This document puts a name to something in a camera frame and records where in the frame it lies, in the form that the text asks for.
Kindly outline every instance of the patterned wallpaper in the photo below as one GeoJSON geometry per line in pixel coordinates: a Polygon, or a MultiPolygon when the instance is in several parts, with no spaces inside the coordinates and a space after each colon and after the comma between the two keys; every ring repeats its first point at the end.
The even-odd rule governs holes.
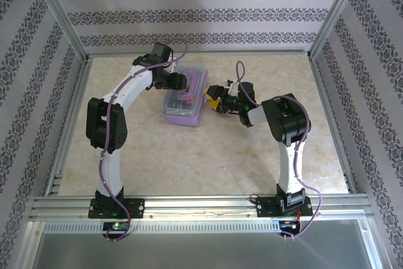
{"type": "Polygon", "coordinates": [[[44,0],[0,0],[0,28],[0,268],[13,268],[81,63],[44,0]]]}
{"type": "Polygon", "coordinates": [[[403,268],[403,0],[349,0],[317,58],[358,187],[403,268]]]}
{"type": "Polygon", "coordinates": [[[308,50],[334,0],[60,0],[89,54],[146,52],[185,37],[192,51],[308,50]]]}

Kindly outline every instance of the purple plastic box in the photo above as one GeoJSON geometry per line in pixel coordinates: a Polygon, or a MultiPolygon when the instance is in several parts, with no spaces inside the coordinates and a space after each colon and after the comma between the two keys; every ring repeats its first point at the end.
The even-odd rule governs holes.
{"type": "Polygon", "coordinates": [[[167,92],[162,113],[170,123],[196,126],[199,123],[208,72],[203,63],[193,61],[179,61],[173,71],[185,74],[188,85],[182,91],[167,92]]]}

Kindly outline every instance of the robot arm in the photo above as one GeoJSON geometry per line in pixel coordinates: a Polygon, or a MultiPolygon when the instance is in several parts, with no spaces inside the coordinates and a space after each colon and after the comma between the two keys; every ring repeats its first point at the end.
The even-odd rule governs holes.
{"type": "MultiPolygon", "coordinates": [[[[248,95],[254,100],[252,83],[242,83],[248,95]]],[[[262,102],[261,106],[251,103],[245,92],[238,88],[237,96],[232,96],[232,86],[209,86],[205,94],[210,98],[207,103],[219,113],[236,113],[246,127],[268,123],[280,150],[280,179],[277,184],[276,201],[282,212],[295,209],[305,202],[305,189],[298,182],[294,171],[295,148],[302,138],[306,119],[302,109],[285,98],[274,98],[262,102]]],[[[302,151],[304,142],[297,152],[296,170],[301,179],[302,151]]]]}
{"type": "MultiPolygon", "coordinates": [[[[133,75],[135,72],[140,70],[141,66],[132,66],[130,72],[127,76],[121,81],[127,81],[127,79],[133,75]]],[[[134,102],[134,100],[138,97],[138,95],[148,86],[152,84],[152,72],[151,71],[144,71],[135,78],[131,78],[128,80],[126,85],[122,88],[122,90],[117,94],[117,97],[113,100],[113,105],[120,105],[123,108],[123,114],[126,114],[130,105],[134,102]]],[[[103,97],[104,106],[107,106],[111,97],[115,93],[116,89],[121,85],[119,83],[110,93],[106,94],[103,97]]],[[[114,196],[117,196],[123,186],[122,181],[120,179],[120,148],[125,143],[127,138],[127,128],[126,123],[123,119],[120,119],[120,129],[117,130],[118,132],[115,134],[117,136],[117,143],[119,149],[115,149],[112,153],[106,152],[104,155],[104,160],[102,162],[102,172],[103,176],[114,196]]],[[[98,160],[101,157],[101,152],[103,147],[97,147],[96,152],[98,154],[98,160]]],[[[101,180],[99,181],[98,191],[100,194],[109,197],[109,193],[106,191],[104,185],[102,184],[101,180]]]]}
{"type": "Polygon", "coordinates": [[[120,206],[110,197],[110,193],[123,204],[123,185],[120,179],[120,148],[127,138],[125,113],[138,95],[147,88],[185,89],[186,76],[176,72],[169,73],[167,66],[157,66],[169,60],[173,51],[166,45],[156,43],[151,54],[134,60],[130,72],[121,83],[102,99],[92,98],[88,103],[86,136],[96,148],[100,169],[105,179],[100,179],[95,200],[98,212],[107,216],[116,216],[121,212],[120,206]],[[108,118],[110,136],[108,150],[103,152],[106,142],[106,116],[111,102],[108,118]]]}

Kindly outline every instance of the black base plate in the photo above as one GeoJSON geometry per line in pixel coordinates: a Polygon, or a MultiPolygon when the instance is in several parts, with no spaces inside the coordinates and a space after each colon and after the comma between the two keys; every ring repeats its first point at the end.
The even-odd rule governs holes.
{"type": "Polygon", "coordinates": [[[312,206],[308,208],[308,204],[311,205],[310,198],[305,197],[303,205],[282,212],[275,197],[257,197],[256,212],[258,213],[258,217],[293,217],[297,216],[297,209],[299,208],[302,217],[311,217],[314,211],[312,210],[312,206]]]}
{"type": "MultiPolygon", "coordinates": [[[[143,198],[124,198],[123,204],[129,211],[131,219],[143,218],[145,208],[143,198]]],[[[89,204],[88,217],[90,219],[127,219],[126,213],[124,211],[121,211],[117,215],[112,215],[111,213],[103,213],[101,207],[99,206],[99,202],[95,198],[93,198],[91,200],[91,203],[89,204]]]]}

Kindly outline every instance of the beige floor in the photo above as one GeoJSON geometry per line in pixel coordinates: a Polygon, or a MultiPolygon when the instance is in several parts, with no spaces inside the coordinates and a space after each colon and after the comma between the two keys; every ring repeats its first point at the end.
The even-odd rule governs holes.
{"type": "MultiPolygon", "coordinates": [[[[312,121],[304,150],[303,178],[323,193],[346,193],[336,150],[306,55],[194,55],[206,63],[208,83],[234,78],[237,60],[256,99],[292,92],[312,121]]],[[[95,59],[89,75],[59,195],[94,195],[98,161],[85,136],[86,107],[127,74],[133,58],[95,59]]],[[[280,175],[277,142],[268,125],[250,129],[235,115],[219,115],[206,103],[200,124],[167,123],[161,113],[166,92],[143,91],[126,114],[128,139],[122,147],[121,176],[126,195],[225,195],[275,193],[280,175]]]]}

